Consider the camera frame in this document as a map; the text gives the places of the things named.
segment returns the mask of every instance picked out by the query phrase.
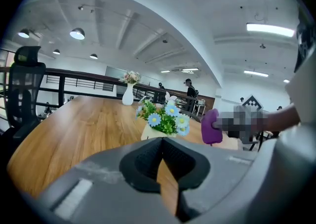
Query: ceiling light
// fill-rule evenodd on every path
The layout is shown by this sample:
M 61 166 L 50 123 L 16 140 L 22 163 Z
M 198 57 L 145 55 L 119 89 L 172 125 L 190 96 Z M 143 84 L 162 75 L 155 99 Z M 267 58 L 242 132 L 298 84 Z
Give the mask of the ceiling light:
M 81 28 L 75 28 L 70 32 L 70 36 L 76 40 L 84 39 L 84 31 Z
M 184 68 L 182 71 L 195 71 L 198 70 L 198 68 Z
M 56 50 L 54 50 L 53 53 L 55 53 L 55 54 L 60 54 L 60 50 L 56 49 Z
M 30 32 L 28 29 L 23 29 L 21 31 L 19 31 L 18 33 L 19 36 L 28 39 L 30 37 Z
M 287 29 L 280 26 L 273 26 L 267 24 L 251 24 L 247 23 L 247 30 L 253 32 L 268 32 L 274 34 L 280 34 L 287 37 L 292 37 L 294 35 L 294 30 Z
M 93 54 L 90 55 L 90 58 L 97 60 L 98 56 L 95 53 L 93 53 Z
M 244 73 L 245 74 L 251 74 L 251 75 L 257 75 L 257 76 L 263 76 L 263 77 L 268 77 L 269 76 L 267 74 L 263 74 L 263 73 L 259 73 L 259 72 L 255 72 L 255 71 L 248 71 L 248 70 L 245 70 Z

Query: railing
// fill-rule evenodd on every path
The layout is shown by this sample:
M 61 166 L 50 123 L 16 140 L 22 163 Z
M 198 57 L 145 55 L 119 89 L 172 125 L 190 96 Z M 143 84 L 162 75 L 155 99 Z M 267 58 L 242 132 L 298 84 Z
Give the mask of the railing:
M 3 77 L 3 83 L 0 83 L 0 86 L 7 89 L 7 73 L 9 72 L 9 67 L 0 67 L 0 72 L 4 72 L 5 74 Z M 45 75 L 47 75 L 46 82 L 47 83 L 54 83 L 58 84 L 58 89 L 52 88 L 40 88 L 41 91 L 49 91 L 58 93 L 58 104 L 47 104 L 36 102 L 36 105 L 45 106 L 45 107 L 53 107 L 59 108 L 64 104 L 64 94 L 73 94 L 73 95 L 86 95 L 86 96 L 94 96 L 94 97 L 101 97 L 101 98 L 111 98 L 111 99 L 122 99 L 122 97 L 117 96 L 109 96 L 109 95 L 100 95 L 100 94 L 91 94 L 91 93 L 84 93 L 79 91 L 67 91 L 65 90 L 65 85 L 72 85 L 75 87 L 86 87 L 86 88 L 93 88 L 99 90 L 107 90 L 113 91 L 113 86 L 127 86 L 127 84 L 120 82 L 117 78 L 90 74 L 86 72 L 76 72 L 70 70 L 63 70 L 63 69 L 54 69 L 54 68 L 46 68 Z M 175 92 L 168 91 L 170 95 L 175 95 L 179 99 L 184 100 L 186 103 L 183 104 L 183 109 L 193 111 L 194 108 L 194 98 L 180 95 Z M 159 102 L 159 94 L 165 95 L 166 91 L 155 88 L 152 86 L 144 85 L 144 84 L 136 84 L 133 89 L 133 93 L 137 99 L 134 101 L 140 100 L 143 96 L 150 96 L 153 103 Z M 5 91 L 0 91 L 0 98 L 5 97 Z

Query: handrail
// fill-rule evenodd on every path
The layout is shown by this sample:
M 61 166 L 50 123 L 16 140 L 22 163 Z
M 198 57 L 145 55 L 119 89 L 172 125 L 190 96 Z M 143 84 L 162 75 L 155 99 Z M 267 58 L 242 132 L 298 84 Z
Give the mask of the handrail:
M 10 67 L 0 67 L 0 72 L 9 72 Z M 46 75 L 50 76 L 61 76 L 61 77 L 71 77 L 71 78 L 77 78 L 82 80 L 88 80 L 88 81 L 96 81 L 101 83 L 108 83 L 113 85 L 119 85 L 119 86 L 127 86 L 127 84 L 122 83 L 119 81 L 119 79 L 109 76 L 102 76 L 97 74 L 91 74 L 86 72 L 79 72 L 79 71 L 72 71 L 72 70 L 64 70 L 64 69 L 57 69 L 57 68 L 46 68 L 45 71 Z M 144 91 L 152 91 L 155 93 L 166 93 L 166 90 L 162 90 L 159 88 L 155 88 L 153 86 L 148 86 L 145 84 L 136 84 L 134 85 L 134 88 Z M 178 94 L 176 92 L 168 91 L 170 95 L 175 95 L 180 98 L 185 98 L 187 100 L 194 100 L 193 97 L 185 96 Z

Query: flower pot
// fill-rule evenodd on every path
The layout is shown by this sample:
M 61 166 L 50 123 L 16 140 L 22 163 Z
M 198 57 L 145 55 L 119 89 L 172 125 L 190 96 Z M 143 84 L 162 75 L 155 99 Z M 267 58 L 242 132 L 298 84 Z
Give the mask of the flower pot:
M 122 103 L 124 105 L 132 105 L 134 101 L 133 86 L 135 84 L 127 84 L 127 89 L 123 95 Z
M 157 137 L 176 137 L 177 134 L 165 134 L 163 132 L 157 131 L 147 123 L 145 125 L 145 128 L 143 130 L 141 140 L 151 139 L 151 138 L 157 138 Z

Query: purple object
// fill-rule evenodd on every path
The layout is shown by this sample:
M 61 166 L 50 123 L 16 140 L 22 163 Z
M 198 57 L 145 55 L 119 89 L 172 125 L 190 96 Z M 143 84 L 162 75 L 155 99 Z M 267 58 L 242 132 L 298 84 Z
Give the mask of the purple object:
M 212 127 L 212 123 L 217 120 L 218 110 L 209 110 L 201 121 L 202 139 L 206 144 L 221 143 L 223 140 L 222 131 Z

